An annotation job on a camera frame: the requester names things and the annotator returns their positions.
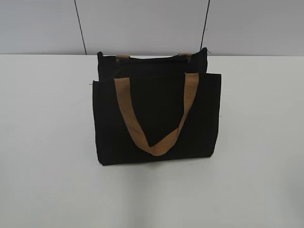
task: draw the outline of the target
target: tan handle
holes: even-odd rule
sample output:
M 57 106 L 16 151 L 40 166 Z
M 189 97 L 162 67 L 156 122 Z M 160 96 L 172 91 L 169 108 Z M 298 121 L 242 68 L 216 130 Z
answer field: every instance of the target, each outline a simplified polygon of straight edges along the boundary
M 115 78 L 115 88 L 117 94 L 117 101 L 119 104 L 120 112 L 123 116 L 124 122 L 128 128 L 131 138 L 134 143 L 142 150 L 154 155 L 160 156 L 165 154 L 172 146 L 175 145 L 181 129 L 185 123 L 188 112 L 193 104 L 197 87 L 199 84 L 199 74 L 185 74 L 185 87 L 184 87 L 184 114 L 180 121 L 180 125 L 170 134 L 165 136 L 157 144 L 150 147 L 148 145 L 146 136 L 139 125 L 132 106 L 130 79 Z
M 116 56 L 116 62 L 119 62 L 120 60 L 128 60 L 130 58 L 130 56 L 126 56 L 126 55 L 117 55 Z

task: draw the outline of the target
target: tote bag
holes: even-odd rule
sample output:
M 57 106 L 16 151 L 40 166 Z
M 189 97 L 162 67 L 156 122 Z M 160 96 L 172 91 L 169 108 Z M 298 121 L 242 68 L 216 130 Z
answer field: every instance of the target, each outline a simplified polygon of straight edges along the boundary
M 97 56 L 93 113 L 101 164 L 213 154 L 221 75 L 206 73 L 206 48 L 168 58 Z

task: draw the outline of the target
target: table surface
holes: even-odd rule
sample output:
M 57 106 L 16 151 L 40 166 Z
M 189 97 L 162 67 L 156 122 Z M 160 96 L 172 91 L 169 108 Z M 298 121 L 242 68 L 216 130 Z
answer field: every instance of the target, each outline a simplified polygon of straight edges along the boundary
M 209 159 L 103 167 L 96 56 L 0 56 L 1 228 L 304 227 L 304 57 L 209 57 Z

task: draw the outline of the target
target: bag handle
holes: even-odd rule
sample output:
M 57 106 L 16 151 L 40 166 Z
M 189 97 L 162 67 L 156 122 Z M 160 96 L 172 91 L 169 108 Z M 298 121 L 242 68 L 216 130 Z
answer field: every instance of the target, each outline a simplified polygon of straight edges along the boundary
M 199 74 L 191 73 L 185 74 L 184 86 L 184 114 L 180 121 L 178 128 L 166 135 L 157 144 L 150 147 L 148 145 L 146 136 L 138 123 L 132 105 L 130 79 L 115 78 L 114 79 L 117 101 L 123 120 L 127 126 L 130 136 L 134 143 L 142 150 L 154 155 L 160 156 L 165 154 L 172 146 L 175 145 L 181 129 L 185 123 L 188 112 L 192 107 L 194 98 L 196 96 L 197 87 L 199 84 Z

